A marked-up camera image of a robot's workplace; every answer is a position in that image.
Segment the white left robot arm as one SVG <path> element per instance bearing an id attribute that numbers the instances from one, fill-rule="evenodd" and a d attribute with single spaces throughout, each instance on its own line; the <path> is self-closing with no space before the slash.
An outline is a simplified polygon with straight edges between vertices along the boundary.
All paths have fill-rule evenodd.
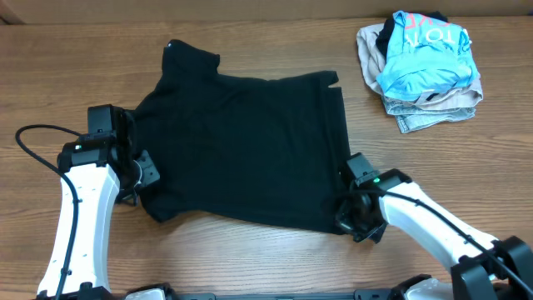
<path id="1" fill-rule="evenodd" d="M 62 205 L 39 299 L 110 298 L 107 252 L 113 208 L 117 203 L 136 206 L 140 191 L 160 179 L 148 152 L 136 149 L 130 112 L 112 105 L 90 107 L 87 127 L 57 158 Z"/>

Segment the black t-shirt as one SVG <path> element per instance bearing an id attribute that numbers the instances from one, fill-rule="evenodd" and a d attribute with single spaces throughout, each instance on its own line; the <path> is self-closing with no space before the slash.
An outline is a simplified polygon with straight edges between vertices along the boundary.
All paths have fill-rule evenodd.
<path id="1" fill-rule="evenodd" d="M 171 40 L 159 82 L 133 110 L 137 147 L 160 175 L 140 193 L 147 213 L 160 223 L 204 211 L 339 233 L 335 196 L 351 151 L 337 74 L 232 77 L 219 63 Z"/>

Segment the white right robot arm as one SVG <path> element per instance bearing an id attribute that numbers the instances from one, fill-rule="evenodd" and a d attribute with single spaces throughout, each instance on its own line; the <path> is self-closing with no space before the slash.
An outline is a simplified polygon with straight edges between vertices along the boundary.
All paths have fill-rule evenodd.
<path id="1" fill-rule="evenodd" d="M 347 186 L 337 197 L 336 225 L 355 242 L 380 242 L 385 229 L 402 230 L 451 275 L 443 283 L 420 274 L 359 299 L 530 299 L 532 250 L 521 239 L 482 232 L 447 211 L 398 169 L 379 172 L 363 154 L 341 167 Z"/>

